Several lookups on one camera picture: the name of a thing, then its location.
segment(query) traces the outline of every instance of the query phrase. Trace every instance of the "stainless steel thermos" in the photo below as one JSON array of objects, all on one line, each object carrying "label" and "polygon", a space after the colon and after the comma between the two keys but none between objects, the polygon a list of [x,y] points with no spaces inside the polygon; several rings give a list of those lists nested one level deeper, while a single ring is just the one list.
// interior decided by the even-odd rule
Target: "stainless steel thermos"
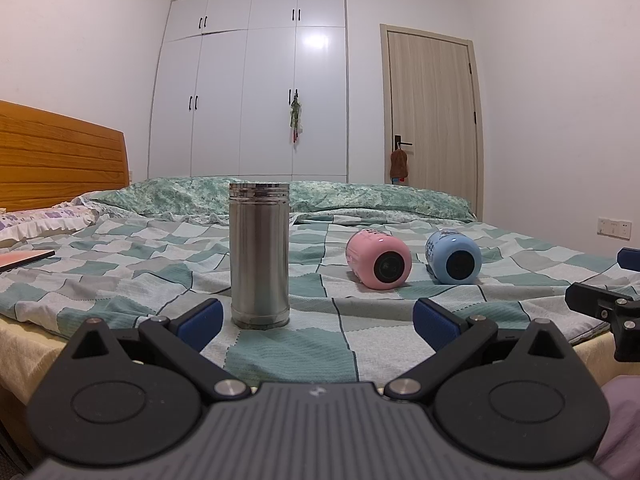
[{"label": "stainless steel thermos", "polygon": [[289,322],[289,184],[230,184],[231,313],[240,328]]}]

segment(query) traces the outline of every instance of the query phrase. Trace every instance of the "floral pillow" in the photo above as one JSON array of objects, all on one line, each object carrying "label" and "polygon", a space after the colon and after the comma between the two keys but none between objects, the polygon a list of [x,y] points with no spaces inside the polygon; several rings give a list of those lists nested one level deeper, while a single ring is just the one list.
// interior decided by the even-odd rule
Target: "floral pillow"
[{"label": "floral pillow", "polygon": [[85,206],[51,207],[0,214],[0,248],[54,234],[74,233],[95,224],[98,213]]}]

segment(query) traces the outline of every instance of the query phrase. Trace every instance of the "white logo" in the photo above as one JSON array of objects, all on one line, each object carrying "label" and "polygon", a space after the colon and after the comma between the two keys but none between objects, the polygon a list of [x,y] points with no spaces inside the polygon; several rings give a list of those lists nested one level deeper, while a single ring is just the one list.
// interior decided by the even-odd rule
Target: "white logo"
[{"label": "white logo", "polygon": [[322,386],[316,386],[313,390],[309,390],[309,394],[313,395],[316,399],[323,396],[326,390]]}]

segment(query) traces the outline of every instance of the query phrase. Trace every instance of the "triangular hole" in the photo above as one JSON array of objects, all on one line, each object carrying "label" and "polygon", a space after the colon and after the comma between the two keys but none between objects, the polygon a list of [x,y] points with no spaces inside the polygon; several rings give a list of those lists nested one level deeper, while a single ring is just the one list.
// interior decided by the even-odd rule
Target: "triangular hole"
[{"label": "triangular hole", "polygon": [[100,334],[95,330],[88,332],[76,349],[73,359],[85,359],[87,357],[98,357],[107,355],[109,351],[102,341]]},{"label": "triangular hole", "polygon": [[531,348],[529,348],[529,355],[539,355],[540,357],[551,357],[553,359],[562,359],[564,354],[556,345],[556,342],[551,337],[549,332],[541,330],[533,340]]}]

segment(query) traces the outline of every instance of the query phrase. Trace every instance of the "pink notebook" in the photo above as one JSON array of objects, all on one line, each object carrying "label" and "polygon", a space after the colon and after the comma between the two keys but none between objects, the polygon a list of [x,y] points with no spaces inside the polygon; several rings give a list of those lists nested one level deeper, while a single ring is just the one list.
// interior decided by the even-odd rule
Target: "pink notebook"
[{"label": "pink notebook", "polygon": [[49,258],[54,254],[56,254],[56,251],[11,251],[0,254],[0,272],[32,264],[38,260]]}]

